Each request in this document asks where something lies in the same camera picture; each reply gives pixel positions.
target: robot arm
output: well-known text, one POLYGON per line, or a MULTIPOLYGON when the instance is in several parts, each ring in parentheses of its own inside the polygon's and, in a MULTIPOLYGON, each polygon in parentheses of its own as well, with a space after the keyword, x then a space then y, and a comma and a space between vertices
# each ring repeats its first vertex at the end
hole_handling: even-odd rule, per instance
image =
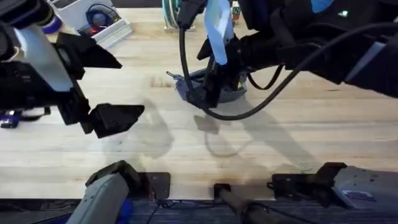
POLYGON ((77 82, 84 67, 121 64, 88 37, 59 33, 57 42, 50 43, 40 26, 53 16, 44 0, 0 2, 0 21, 15 28, 24 51, 23 61, 0 63, 0 111, 58 106, 64 123, 80 123, 86 134, 95 131, 103 138, 127 131, 144 106, 104 103, 91 110, 77 82))
MULTIPOLYGON (((344 82, 398 97, 398 68, 393 62, 398 53, 398 36, 395 32, 398 24, 394 22, 398 16, 396 2, 264 0, 239 3, 248 28, 258 32, 226 41, 228 62, 210 62, 205 72, 206 81, 196 87, 196 91, 189 85, 185 50, 180 50, 184 75, 190 89, 187 101, 209 115, 224 120, 247 118, 270 103, 300 71, 312 72, 336 84, 344 82), (252 111, 238 116, 222 116, 209 110, 217 106, 220 92, 237 91, 242 78, 251 72, 276 65, 293 72, 252 111)), ((192 21, 187 14, 202 11, 198 5, 205 7, 206 1, 182 2, 181 10, 190 10, 180 12, 178 20, 181 35, 192 21)), ((184 45, 184 42, 180 44, 180 48, 184 48, 184 45)), ((214 49, 212 41, 206 41, 198 59, 211 56, 214 49)))

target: wooden tabletop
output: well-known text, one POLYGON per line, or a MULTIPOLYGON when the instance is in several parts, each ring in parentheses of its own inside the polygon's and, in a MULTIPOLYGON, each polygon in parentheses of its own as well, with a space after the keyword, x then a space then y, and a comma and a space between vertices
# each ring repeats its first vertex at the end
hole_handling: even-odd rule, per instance
MULTIPOLYGON (((397 100, 302 72, 255 116, 218 121, 183 102, 165 74, 182 69, 178 34, 164 32, 161 10, 120 13, 134 29, 110 50, 124 67, 88 68, 80 84, 92 107, 145 105, 139 122, 126 133, 97 139, 78 124, 65 126, 53 108, 38 122, 0 129, 0 198, 81 198, 92 173, 121 159, 138 171, 170 172, 170 198, 185 199, 211 198, 217 182, 236 186, 245 197, 269 198, 272 174, 312 173, 325 162, 398 171, 397 100)), ((191 71, 206 64, 195 58, 206 36, 201 22, 187 34, 191 71)), ((249 33, 243 24, 235 32, 249 33)), ((254 78, 265 85, 274 70, 254 78)), ((270 93, 248 86, 245 98, 218 111, 242 113, 270 93)))

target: black cable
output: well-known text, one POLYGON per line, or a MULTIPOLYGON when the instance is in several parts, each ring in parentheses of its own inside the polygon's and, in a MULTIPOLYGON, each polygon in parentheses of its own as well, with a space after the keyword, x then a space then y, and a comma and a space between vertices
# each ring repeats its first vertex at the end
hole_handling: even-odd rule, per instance
POLYGON ((157 211, 158 208, 159 208, 159 206, 156 205, 156 208, 154 209, 154 211, 151 213, 151 215, 150 215, 149 218, 148 218, 147 224, 150 223, 150 221, 151 221, 152 218, 154 217, 155 212, 157 211))
POLYGON ((184 73, 184 78, 188 86, 188 93, 192 95, 194 102, 208 115, 224 120, 224 121, 236 121, 240 119, 245 119, 248 118, 254 114, 256 114, 258 111, 262 110, 265 108, 281 91, 299 74, 301 70, 306 68, 310 63, 312 63, 316 58, 321 56, 323 53, 325 53, 327 50, 329 50, 331 47, 335 46, 336 44, 339 44, 340 42, 351 38, 354 35, 359 35, 365 32, 368 32, 370 30, 375 30, 375 29, 398 29, 398 23, 393 23, 393 22, 385 22, 385 23, 377 23, 377 24, 370 24, 367 26, 359 27, 357 29, 345 32, 344 34, 341 34, 337 38, 331 40, 329 43, 321 47, 320 49, 316 50, 312 54, 310 54, 306 59, 304 59, 302 62, 300 62, 299 65, 297 65, 294 70, 285 78, 285 80, 282 81, 281 84, 259 105, 257 105, 255 108, 239 115, 234 115, 234 116, 225 116, 225 115, 220 115, 217 113, 212 112, 203 102, 200 100, 199 96, 193 89, 193 85, 190 81, 189 77, 189 71, 188 71, 188 65, 187 65, 187 56, 185 53, 185 31, 183 29, 180 29, 180 58, 181 58, 181 64, 182 64, 182 70, 184 73))
POLYGON ((247 216, 247 214, 248 214, 248 211, 250 211, 251 207, 255 207, 255 206, 264 208, 264 209, 266 210, 267 213, 269 213, 269 211, 271 210, 271 211, 276 212, 276 213, 279 213, 279 214, 281 214, 281 215, 283 215, 283 216, 285 216, 285 217, 289 217, 289 218, 292 218, 292 219, 294 219, 294 220, 298 220, 298 221, 301 221, 301 222, 304 222, 304 223, 318 224, 317 222, 313 222, 313 221, 307 220, 306 218, 298 217, 298 216, 292 215, 292 214, 290 214, 290 213, 283 212, 283 211, 281 211, 281 210, 279 210, 279 209, 270 207, 270 206, 268 206, 268 205, 264 205, 263 203, 259 203, 259 202, 250 202, 250 203, 248 203, 248 204, 246 205, 246 208, 244 208, 244 209, 242 210, 242 215, 241 215, 242 219, 245 219, 246 216, 247 216))
POLYGON ((261 87, 259 86, 253 79, 253 77, 251 76, 250 73, 248 73, 248 80, 251 83, 252 86, 254 86, 256 89, 258 90, 269 90, 274 84, 275 82, 278 80, 279 75, 282 71, 282 69, 284 68, 285 65, 279 65, 278 68, 276 69, 274 76, 272 77, 271 81, 269 81, 268 85, 266 87, 261 87))

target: wooden table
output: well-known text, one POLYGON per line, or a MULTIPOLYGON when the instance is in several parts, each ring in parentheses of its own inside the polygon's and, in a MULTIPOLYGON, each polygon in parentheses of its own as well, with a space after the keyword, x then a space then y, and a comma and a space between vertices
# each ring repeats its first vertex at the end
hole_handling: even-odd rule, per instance
MULTIPOLYGON (((0 130, 1 198, 81 198, 93 172, 121 159, 138 171, 170 172, 170 198, 210 198, 216 182, 233 184, 245 197, 269 198, 273 173, 312 173, 331 161, 398 171, 398 101, 302 72, 257 115, 218 121, 183 102, 165 74, 182 71, 178 34, 164 32, 161 10, 120 12, 134 29, 111 49, 124 67, 87 69, 80 83, 92 106, 144 104, 139 122, 97 139, 80 125, 66 127, 53 108, 38 122, 0 130)), ((201 21, 187 34, 191 71, 206 64, 195 58, 205 39, 201 21)), ((235 31, 248 33, 243 24, 235 31)), ((265 85, 274 69, 254 77, 265 85)), ((249 86, 245 98, 218 111, 241 113, 267 94, 249 86)))

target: floor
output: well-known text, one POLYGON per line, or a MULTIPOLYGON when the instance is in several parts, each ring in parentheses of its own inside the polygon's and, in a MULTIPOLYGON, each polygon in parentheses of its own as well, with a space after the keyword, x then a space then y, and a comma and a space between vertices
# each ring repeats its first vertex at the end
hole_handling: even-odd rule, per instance
MULTIPOLYGON (((239 224, 241 223, 226 205, 214 208, 198 208, 200 203, 206 201, 193 202, 183 201, 173 209, 157 208, 152 201, 141 200, 133 203, 133 213, 130 224, 148 224, 148 219, 156 209, 150 220, 150 224, 181 223, 181 224, 239 224)), ((398 223, 398 214, 394 212, 375 212, 375 211, 349 211, 339 207, 323 208, 310 202, 263 202, 268 206, 277 208, 280 211, 295 215, 296 217, 306 218, 315 223, 324 224, 393 224, 398 223)), ((31 224, 51 217, 57 217, 71 212, 72 208, 58 211, 41 212, 1 212, 0 219, 2 224, 31 224)), ((277 213, 271 213, 275 217, 285 219, 277 213)))

